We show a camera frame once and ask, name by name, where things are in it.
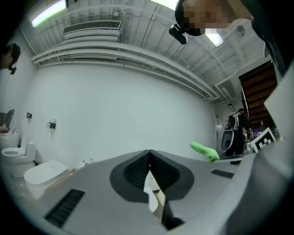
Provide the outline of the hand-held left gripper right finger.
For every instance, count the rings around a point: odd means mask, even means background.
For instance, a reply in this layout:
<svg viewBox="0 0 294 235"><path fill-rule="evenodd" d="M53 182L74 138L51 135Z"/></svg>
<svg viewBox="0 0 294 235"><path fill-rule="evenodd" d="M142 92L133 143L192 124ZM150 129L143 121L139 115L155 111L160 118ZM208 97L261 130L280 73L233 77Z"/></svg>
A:
<svg viewBox="0 0 294 235"><path fill-rule="evenodd" d="M150 171L165 195L161 222L179 227L202 213L230 183L237 167L185 158L163 151L149 152Z"/></svg>

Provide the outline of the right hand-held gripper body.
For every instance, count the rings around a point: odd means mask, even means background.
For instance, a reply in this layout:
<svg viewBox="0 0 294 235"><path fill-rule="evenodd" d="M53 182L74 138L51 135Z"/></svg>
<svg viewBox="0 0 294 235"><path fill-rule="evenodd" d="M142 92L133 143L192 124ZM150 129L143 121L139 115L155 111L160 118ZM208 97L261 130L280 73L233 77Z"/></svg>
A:
<svg viewBox="0 0 294 235"><path fill-rule="evenodd" d="M260 135L251 141L251 147L254 149L255 153L258 153L262 148L275 141L276 139L270 128L266 128Z"/></svg>

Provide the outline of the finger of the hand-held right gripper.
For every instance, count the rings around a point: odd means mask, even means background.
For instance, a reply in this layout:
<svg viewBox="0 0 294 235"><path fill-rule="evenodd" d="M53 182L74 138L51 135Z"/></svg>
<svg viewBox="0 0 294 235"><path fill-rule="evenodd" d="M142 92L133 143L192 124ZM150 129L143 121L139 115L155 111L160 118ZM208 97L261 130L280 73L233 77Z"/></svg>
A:
<svg viewBox="0 0 294 235"><path fill-rule="evenodd" d="M230 156L230 157L224 157L218 160L214 160L213 162L240 162L242 161L242 159L243 159L243 156Z"/></svg>

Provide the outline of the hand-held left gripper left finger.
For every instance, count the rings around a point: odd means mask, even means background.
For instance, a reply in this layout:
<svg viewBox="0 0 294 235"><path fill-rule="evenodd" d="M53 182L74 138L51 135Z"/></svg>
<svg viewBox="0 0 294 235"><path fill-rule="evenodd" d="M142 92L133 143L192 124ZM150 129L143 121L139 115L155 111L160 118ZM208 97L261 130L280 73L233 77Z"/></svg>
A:
<svg viewBox="0 0 294 235"><path fill-rule="evenodd" d="M163 235L144 192L149 151L137 151L82 168L37 203L49 235Z"/></svg>

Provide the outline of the green cloth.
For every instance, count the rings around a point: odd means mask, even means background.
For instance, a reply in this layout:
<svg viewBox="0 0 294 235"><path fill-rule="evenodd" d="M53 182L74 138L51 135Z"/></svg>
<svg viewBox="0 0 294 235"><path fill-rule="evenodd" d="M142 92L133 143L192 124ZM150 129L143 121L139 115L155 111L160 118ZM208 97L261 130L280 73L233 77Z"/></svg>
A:
<svg viewBox="0 0 294 235"><path fill-rule="evenodd" d="M189 143L189 145L194 151L204 155L208 159L209 162L213 162L213 161L220 159L216 150L214 150L212 148L205 147L195 141L191 141Z"/></svg>

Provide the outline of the white toilet lid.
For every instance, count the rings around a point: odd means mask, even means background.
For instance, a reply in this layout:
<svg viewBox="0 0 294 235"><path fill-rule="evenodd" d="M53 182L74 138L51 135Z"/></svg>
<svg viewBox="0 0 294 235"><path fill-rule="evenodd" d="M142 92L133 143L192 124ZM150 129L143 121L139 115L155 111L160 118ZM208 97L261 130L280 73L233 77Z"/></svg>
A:
<svg viewBox="0 0 294 235"><path fill-rule="evenodd" d="M149 199L148 201L149 210L153 213L158 208L158 200L156 196L154 195L153 191L150 191L148 193L148 199Z"/></svg>

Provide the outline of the white toilet tank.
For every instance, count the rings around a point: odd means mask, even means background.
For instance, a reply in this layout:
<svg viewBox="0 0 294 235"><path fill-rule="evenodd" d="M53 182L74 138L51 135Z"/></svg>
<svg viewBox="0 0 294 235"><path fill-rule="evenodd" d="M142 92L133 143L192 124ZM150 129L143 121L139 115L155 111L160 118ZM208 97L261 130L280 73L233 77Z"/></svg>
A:
<svg viewBox="0 0 294 235"><path fill-rule="evenodd" d="M161 190L151 171L146 176L144 187L150 187L152 191Z"/></svg>

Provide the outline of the white open toilet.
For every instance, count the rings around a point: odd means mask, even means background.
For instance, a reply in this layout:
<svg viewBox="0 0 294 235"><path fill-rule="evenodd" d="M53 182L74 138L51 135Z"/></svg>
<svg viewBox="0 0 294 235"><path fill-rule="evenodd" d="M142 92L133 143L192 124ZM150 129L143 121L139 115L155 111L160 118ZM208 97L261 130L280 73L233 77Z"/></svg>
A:
<svg viewBox="0 0 294 235"><path fill-rule="evenodd" d="M5 148L1 151L14 178L23 178L24 174L35 166L35 144L33 140L22 140L20 147Z"/></svg>

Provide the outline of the plastic-wrapped white foam part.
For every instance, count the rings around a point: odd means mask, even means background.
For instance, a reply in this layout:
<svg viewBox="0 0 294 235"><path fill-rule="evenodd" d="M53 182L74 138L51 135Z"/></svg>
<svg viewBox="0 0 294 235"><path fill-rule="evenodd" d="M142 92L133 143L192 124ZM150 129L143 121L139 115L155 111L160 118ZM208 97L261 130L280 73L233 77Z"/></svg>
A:
<svg viewBox="0 0 294 235"><path fill-rule="evenodd" d="M74 171L79 171L81 168L85 167L88 163L85 161L80 161L77 163L77 165L73 168Z"/></svg>

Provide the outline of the brown wooden staircase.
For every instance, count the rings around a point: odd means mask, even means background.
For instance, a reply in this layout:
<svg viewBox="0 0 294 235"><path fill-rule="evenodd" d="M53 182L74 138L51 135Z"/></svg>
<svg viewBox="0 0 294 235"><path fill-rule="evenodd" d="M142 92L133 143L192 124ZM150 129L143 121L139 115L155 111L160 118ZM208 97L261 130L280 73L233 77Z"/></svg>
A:
<svg viewBox="0 0 294 235"><path fill-rule="evenodd" d="M267 108L266 99L277 86L274 66L268 61L257 68L239 76L243 95L243 107L251 129L260 126L275 127Z"/></svg>

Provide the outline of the person's black shirt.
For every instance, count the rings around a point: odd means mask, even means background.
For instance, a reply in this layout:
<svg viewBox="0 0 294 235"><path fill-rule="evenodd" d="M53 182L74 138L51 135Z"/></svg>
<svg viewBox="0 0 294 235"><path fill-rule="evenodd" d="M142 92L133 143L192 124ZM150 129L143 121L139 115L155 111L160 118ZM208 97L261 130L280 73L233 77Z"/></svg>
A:
<svg viewBox="0 0 294 235"><path fill-rule="evenodd" d="M277 33L271 25L270 10L266 6L266 0L251 0L250 12L253 17L252 28L264 41L280 76L284 76L287 69L278 46Z"/></svg>

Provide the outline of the round ceiling detector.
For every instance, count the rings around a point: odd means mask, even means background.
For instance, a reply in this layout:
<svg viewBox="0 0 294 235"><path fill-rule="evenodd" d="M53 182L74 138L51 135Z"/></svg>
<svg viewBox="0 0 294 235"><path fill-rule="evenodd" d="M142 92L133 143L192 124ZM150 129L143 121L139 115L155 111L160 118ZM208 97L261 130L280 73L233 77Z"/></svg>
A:
<svg viewBox="0 0 294 235"><path fill-rule="evenodd" d="M236 26L235 33L237 37L240 37L240 38L243 37L245 35L245 32L246 30L242 25Z"/></svg>

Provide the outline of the ceiling light panel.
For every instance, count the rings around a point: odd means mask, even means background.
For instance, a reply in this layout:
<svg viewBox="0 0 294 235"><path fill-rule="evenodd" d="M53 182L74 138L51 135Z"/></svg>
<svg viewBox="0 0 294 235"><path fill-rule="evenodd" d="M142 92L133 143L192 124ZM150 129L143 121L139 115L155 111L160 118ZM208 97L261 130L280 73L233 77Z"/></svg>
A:
<svg viewBox="0 0 294 235"><path fill-rule="evenodd" d="M175 11L176 5L179 0L150 0L150 1Z"/></svg>
<svg viewBox="0 0 294 235"><path fill-rule="evenodd" d="M205 29L205 35L210 39L210 41L215 47L219 47L224 43L223 38L220 36L217 29L215 28Z"/></svg>

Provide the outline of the white ceiling ducts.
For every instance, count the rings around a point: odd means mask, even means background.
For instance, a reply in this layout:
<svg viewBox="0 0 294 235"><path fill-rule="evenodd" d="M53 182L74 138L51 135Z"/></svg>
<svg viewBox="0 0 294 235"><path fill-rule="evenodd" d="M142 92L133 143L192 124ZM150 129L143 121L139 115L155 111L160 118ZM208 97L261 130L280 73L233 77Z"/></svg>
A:
<svg viewBox="0 0 294 235"><path fill-rule="evenodd" d="M40 67L58 63L126 66L175 81L195 91L207 101L220 98L212 86L179 63L128 44L104 41L74 42L45 50L33 56L31 61Z"/></svg>

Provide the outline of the white ceiling air conditioner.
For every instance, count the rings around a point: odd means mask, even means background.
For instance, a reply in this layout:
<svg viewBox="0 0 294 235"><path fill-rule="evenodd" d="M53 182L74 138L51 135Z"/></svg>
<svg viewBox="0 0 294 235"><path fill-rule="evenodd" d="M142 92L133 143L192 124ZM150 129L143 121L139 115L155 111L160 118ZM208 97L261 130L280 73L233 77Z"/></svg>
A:
<svg viewBox="0 0 294 235"><path fill-rule="evenodd" d="M64 28L63 44L85 41L118 42L122 32L122 21L99 20L77 23Z"/></svg>

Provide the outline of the long ceiling light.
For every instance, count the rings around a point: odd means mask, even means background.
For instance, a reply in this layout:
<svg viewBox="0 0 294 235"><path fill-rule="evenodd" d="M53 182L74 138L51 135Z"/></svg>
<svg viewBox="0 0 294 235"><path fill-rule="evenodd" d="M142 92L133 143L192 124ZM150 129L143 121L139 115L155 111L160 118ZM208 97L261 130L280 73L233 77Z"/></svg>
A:
<svg viewBox="0 0 294 235"><path fill-rule="evenodd" d="M37 27L44 20L68 8L68 0L53 0L45 9L34 16L31 20L33 28Z"/></svg>

